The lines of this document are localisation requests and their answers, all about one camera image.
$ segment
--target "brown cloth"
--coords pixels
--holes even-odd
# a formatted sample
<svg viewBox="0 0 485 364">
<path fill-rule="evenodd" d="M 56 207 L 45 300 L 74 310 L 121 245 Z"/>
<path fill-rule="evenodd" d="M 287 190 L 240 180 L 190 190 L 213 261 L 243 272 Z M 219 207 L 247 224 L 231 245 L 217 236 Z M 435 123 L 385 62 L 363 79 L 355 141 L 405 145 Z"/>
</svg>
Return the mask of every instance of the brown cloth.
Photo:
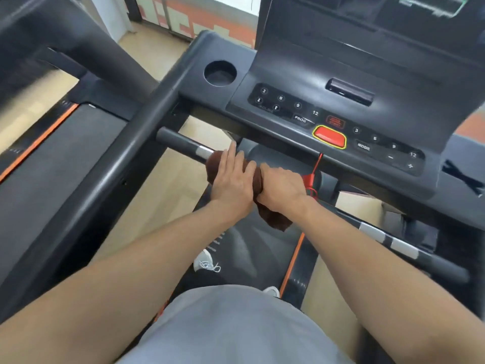
<svg viewBox="0 0 485 364">
<path fill-rule="evenodd" d="M 219 162 L 221 161 L 222 151 L 215 151 L 211 154 L 211 156 L 207 159 L 206 162 L 206 171 L 207 171 L 207 181 L 210 184 L 214 183 L 215 177 L 217 176 L 217 172 L 219 171 Z M 244 160 L 244 164 L 242 165 L 242 169 L 246 170 L 246 166 L 249 161 Z M 281 213 L 273 212 L 268 207 L 263 206 L 261 203 L 256 201 L 258 195 L 261 194 L 263 191 L 263 178 L 261 176 L 261 170 L 259 167 L 256 168 L 254 171 L 253 177 L 253 193 L 254 193 L 254 202 L 258 206 L 259 215 L 263 220 L 266 221 L 268 225 L 273 227 L 274 229 L 284 231 L 286 230 L 292 222 L 288 220 L 285 216 Z"/>
</svg>

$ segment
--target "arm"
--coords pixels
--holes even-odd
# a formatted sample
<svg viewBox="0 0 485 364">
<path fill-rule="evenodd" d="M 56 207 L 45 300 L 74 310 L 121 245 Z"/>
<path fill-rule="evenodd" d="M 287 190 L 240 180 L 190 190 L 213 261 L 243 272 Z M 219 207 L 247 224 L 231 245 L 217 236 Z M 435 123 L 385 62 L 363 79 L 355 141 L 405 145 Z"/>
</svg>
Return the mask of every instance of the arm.
<svg viewBox="0 0 485 364">
<path fill-rule="evenodd" d="M 0 326 L 0 362 L 110 363 L 172 294 L 209 243 L 253 206 L 256 164 L 235 143 L 209 204 L 75 273 Z"/>
<path fill-rule="evenodd" d="M 261 172 L 259 202 L 301 227 L 345 301 L 394 361 L 485 361 L 485 326 L 447 291 L 306 196 L 298 174 L 265 164 Z"/>
</svg>

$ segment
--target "emergency stop button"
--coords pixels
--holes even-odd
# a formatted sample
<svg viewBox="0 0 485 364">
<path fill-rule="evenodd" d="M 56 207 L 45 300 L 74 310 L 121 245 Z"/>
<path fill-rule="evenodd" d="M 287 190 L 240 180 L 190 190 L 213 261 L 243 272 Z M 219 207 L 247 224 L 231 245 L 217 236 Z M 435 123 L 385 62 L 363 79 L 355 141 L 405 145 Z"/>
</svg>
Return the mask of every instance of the emergency stop button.
<svg viewBox="0 0 485 364">
<path fill-rule="evenodd" d="M 324 125 L 316 127 L 313 130 L 313 136 L 336 148 L 345 149 L 347 146 L 347 138 L 345 135 Z"/>
</svg>

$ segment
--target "beige floor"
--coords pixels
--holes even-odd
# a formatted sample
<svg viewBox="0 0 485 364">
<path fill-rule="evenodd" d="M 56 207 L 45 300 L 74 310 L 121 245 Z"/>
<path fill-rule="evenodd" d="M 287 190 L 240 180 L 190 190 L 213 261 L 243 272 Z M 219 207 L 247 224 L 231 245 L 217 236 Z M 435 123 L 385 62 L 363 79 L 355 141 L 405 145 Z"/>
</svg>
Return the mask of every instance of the beige floor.
<svg viewBox="0 0 485 364">
<path fill-rule="evenodd" d="M 161 79 L 188 44 L 146 26 L 136 26 L 120 44 L 155 78 Z M 27 90 L 0 115 L 0 150 L 8 147 L 35 120 L 60 99 L 76 80 L 55 72 Z M 229 145 L 220 129 L 189 118 L 180 131 L 215 149 Z M 106 257 L 166 222 L 192 211 L 207 186 L 203 165 L 168 150 L 147 178 L 94 260 Z M 381 204 L 367 197 L 342 194 L 338 207 L 378 224 Z M 359 325 L 336 288 L 325 264 L 318 260 L 302 307 L 351 358 Z"/>
</svg>

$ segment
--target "person's left hand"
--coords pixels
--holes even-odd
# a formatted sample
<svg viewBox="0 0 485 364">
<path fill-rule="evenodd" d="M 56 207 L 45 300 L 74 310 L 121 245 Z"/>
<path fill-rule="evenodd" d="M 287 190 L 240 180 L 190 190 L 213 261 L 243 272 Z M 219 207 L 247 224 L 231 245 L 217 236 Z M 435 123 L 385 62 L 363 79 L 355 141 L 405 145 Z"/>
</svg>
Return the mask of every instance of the person's left hand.
<svg viewBox="0 0 485 364">
<path fill-rule="evenodd" d="M 210 198 L 222 207 L 224 215 L 236 223 L 253 208 L 253 176 L 256 162 L 251 161 L 243 172 L 244 152 L 236 155 L 236 142 L 221 156 L 219 170 L 212 186 Z"/>
</svg>

